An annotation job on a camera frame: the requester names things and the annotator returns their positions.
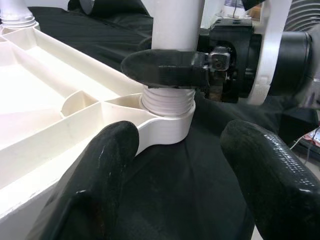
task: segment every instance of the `black clamp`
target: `black clamp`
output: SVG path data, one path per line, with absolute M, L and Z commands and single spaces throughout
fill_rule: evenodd
M 149 88 L 207 89 L 209 55 L 204 52 L 150 49 L 129 55 L 122 72 Z

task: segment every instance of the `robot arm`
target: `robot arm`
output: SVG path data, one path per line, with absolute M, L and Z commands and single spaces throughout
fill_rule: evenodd
M 317 108 L 320 29 L 283 32 L 290 5 L 267 0 L 259 26 L 249 19 L 219 19 L 200 34 L 198 51 L 145 50 L 128 56 L 122 70 L 149 88 L 202 89 L 215 101 L 245 98 L 260 105 L 269 94 Z

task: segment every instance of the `black machine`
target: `black machine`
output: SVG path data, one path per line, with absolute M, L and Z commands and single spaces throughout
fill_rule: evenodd
M 263 0 L 242 2 L 248 9 Z M 199 89 L 217 102 L 237 103 L 250 95 L 262 47 L 251 20 L 220 19 L 202 29 L 197 51 L 150 49 L 151 41 L 122 62 L 124 74 L 149 88 Z M 320 26 L 284 32 L 269 94 L 293 96 L 301 106 L 316 108 L 319 46 Z M 102 130 L 63 175 L 27 239 L 115 239 L 126 171 L 138 145 L 132 123 Z M 244 228 L 252 230 L 254 222 L 264 240 L 320 239 L 320 182 L 277 135 L 235 120 L 222 132 L 220 145 L 250 211 L 252 222 Z M 153 227 L 140 229 L 146 225 L 139 223 L 127 228 L 147 232 Z M 173 239 L 154 232 L 139 239 Z M 250 238 L 239 234 L 237 240 Z

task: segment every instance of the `white plastic bracket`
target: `white plastic bracket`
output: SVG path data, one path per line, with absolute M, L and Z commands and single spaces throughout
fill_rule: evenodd
M 268 95 L 291 3 L 292 0 L 267 0 L 263 4 L 260 25 L 255 28 L 255 33 L 262 35 L 260 59 L 248 104 L 261 105 Z
M 142 107 L 142 84 L 35 27 L 9 30 L 0 36 L 0 240 L 22 240 L 48 193 L 104 127 L 135 124 L 139 154 L 182 141 L 196 104 L 188 91 L 160 89 L 160 105 L 146 100 L 160 113 L 181 112 L 152 113 Z

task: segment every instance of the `white plastic part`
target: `white plastic part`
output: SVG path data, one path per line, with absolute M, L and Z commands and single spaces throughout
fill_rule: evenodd
M 267 0 L 263 4 L 260 25 L 255 28 L 255 33 L 262 35 L 262 44 L 254 84 L 247 99 L 251 105 L 263 104 L 268 95 L 291 3 L 292 0 Z
M 137 154 L 189 132 L 193 95 L 180 95 L 192 104 L 179 116 L 151 113 L 141 107 L 142 84 L 33 27 L 0 36 L 0 56 L 0 239 L 25 239 L 56 182 L 105 126 L 134 123 Z
M 262 238 L 262 236 L 260 235 L 260 233 L 259 233 L 259 231 L 257 229 L 257 226 L 254 226 L 251 240 L 264 240 Z
M 209 29 L 222 12 L 225 0 L 205 0 L 201 28 Z
M 241 0 L 225 0 L 222 10 L 223 18 L 244 19 L 247 13 Z
M 155 3 L 152 49 L 194 51 L 205 0 L 162 0 Z M 145 88 L 142 104 L 160 116 L 179 116 L 194 106 L 192 89 Z
M 24 0 L 0 0 L 0 18 L 5 28 L 26 28 L 37 24 Z

